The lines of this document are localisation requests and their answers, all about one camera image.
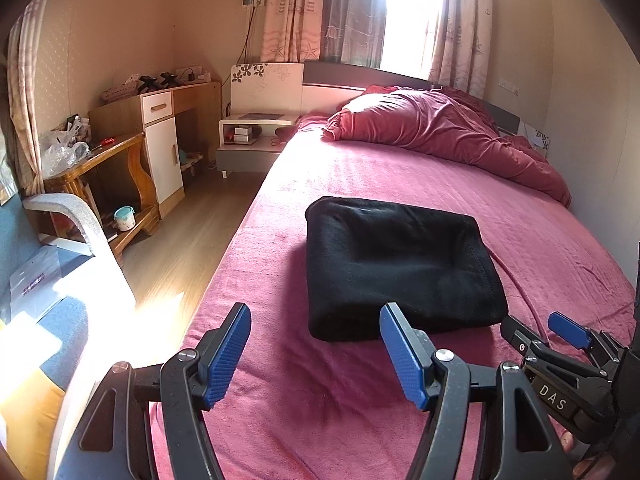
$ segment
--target sofa armrest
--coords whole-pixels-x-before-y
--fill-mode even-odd
[[[76,224],[93,256],[113,260],[117,265],[100,222],[80,197],[68,193],[45,193],[28,197],[22,205],[32,211],[61,213],[68,217]]]

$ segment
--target white nightstand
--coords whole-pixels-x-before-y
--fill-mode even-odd
[[[284,144],[274,145],[275,129],[292,126],[298,116],[279,114],[233,114],[220,121],[220,147],[216,151],[216,164],[227,178],[231,171],[268,172],[284,148]],[[253,144],[225,144],[225,129],[238,124],[256,124],[262,133]]]

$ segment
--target yellow cushion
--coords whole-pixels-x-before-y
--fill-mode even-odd
[[[26,480],[45,480],[63,390],[36,369],[0,402],[7,453]]]

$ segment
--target curtain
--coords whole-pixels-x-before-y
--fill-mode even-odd
[[[431,82],[481,98],[486,84],[493,0],[442,0],[434,34]]]
[[[27,195],[44,193],[35,119],[34,76],[47,0],[32,0],[9,34],[9,108],[17,137],[15,169]]]
[[[380,67],[386,0],[324,0],[320,59]]]
[[[260,60],[318,59],[321,27],[322,0],[267,0]]]
[[[18,187],[15,184],[14,174],[11,172],[6,158],[4,133],[0,128],[0,205],[7,202],[17,192]]]

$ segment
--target drawer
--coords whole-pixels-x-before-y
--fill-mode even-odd
[[[220,171],[257,171],[267,173],[280,153],[249,150],[217,150],[216,165]]]
[[[174,113],[171,92],[162,92],[142,97],[142,119],[145,124],[168,117]]]

